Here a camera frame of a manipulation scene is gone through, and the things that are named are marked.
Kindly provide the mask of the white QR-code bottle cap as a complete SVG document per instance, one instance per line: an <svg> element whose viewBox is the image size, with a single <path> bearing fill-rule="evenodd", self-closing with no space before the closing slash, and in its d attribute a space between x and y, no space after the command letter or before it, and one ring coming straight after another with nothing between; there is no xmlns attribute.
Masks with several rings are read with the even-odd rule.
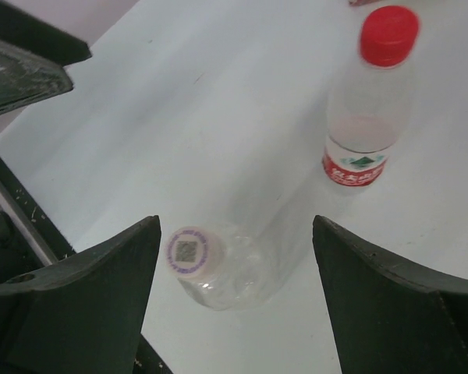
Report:
<svg viewBox="0 0 468 374"><path fill-rule="evenodd" d="M180 228L165 246L167 267L181 280L202 280L213 275L224 258L223 241L201 227Z"/></svg>

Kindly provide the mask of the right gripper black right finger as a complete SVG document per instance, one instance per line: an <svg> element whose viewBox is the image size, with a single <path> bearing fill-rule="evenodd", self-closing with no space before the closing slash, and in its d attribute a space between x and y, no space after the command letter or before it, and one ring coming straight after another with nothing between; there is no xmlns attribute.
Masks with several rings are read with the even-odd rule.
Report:
<svg viewBox="0 0 468 374"><path fill-rule="evenodd" d="M342 372L468 373L468 280L322 216L313 246Z"/></svg>

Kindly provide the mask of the red bottle cap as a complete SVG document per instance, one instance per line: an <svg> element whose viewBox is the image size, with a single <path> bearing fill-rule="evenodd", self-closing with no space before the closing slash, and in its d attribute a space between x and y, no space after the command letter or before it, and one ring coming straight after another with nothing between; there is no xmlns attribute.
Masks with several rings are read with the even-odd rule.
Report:
<svg viewBox="0 0 468 374"><path fill-rule="evenodd" d="M396 66L408 58L419 32L419 17L411 9L401 5L378 8L363 22L360 56L370 65Z"/></svg>

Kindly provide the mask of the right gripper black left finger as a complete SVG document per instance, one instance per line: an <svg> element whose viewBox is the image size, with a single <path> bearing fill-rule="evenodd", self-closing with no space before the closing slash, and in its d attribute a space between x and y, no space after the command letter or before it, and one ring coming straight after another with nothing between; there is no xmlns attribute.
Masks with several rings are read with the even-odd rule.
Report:
<svg viewBox="0 0 468 374"><path fill-rule="evenodd" d="M161 241L145 217L0 284L0 373L155 373L141 329Z"/></svg>

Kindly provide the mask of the clear unlabelled plastic bottle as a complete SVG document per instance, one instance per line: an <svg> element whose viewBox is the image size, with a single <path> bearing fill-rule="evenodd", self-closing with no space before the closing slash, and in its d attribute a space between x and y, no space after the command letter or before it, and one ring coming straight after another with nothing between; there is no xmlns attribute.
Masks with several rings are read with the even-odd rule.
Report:
<svg viewBox="0 0 468 374"><path fill-rule="evenodd" d="M260 234L228 221L190 225L216 234L225 258L213 275L202 280L181 280L186 294L197 304L215 311L256 308L283 288L307 247L281 228Z"/></svg>

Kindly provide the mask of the red-labelled clear water bottle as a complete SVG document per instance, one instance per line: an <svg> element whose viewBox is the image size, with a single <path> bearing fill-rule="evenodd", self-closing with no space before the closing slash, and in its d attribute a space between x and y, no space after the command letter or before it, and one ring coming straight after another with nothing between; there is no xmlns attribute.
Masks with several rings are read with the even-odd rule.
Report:
<svg viewBox="0 0 468 374"><path fill-rule="evenodd" d="M381 68L362 59L359 38L329 93L322 157L325 174L347 187L367 186L381 175L410 122L415 91L413 50L402 63Z"/></svg>

